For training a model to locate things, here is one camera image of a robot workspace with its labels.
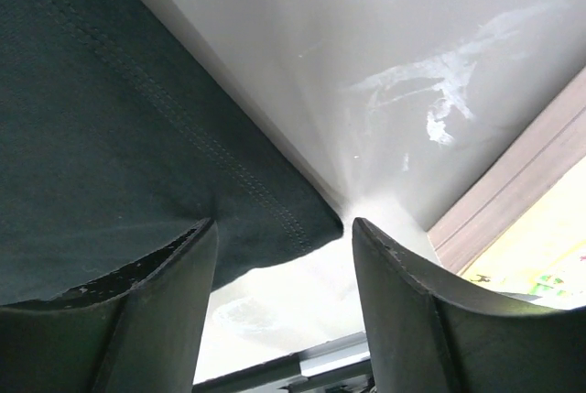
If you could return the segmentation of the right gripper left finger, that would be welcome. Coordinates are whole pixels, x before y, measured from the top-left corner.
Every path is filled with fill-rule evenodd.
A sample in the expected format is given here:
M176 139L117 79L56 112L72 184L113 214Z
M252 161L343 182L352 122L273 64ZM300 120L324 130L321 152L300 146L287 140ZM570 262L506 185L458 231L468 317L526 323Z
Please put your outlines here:
M204 219L57 298L2 306L2 391L191 391L217 250Z

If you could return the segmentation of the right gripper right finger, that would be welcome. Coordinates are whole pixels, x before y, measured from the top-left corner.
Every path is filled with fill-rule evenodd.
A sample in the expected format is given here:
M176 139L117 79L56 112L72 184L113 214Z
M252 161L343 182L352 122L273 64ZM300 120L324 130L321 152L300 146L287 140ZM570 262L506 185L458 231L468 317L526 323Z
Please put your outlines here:
M554 310L464 280L364 218L353 262L381 392L582 392L585 310Z

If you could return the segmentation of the black t shirt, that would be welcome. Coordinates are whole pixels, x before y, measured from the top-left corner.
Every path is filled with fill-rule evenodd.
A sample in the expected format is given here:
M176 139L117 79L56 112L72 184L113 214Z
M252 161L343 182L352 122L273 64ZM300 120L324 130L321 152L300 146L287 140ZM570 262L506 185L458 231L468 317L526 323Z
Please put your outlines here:
M140 0L1 0L1 301L219 230L213 285L342 221Z

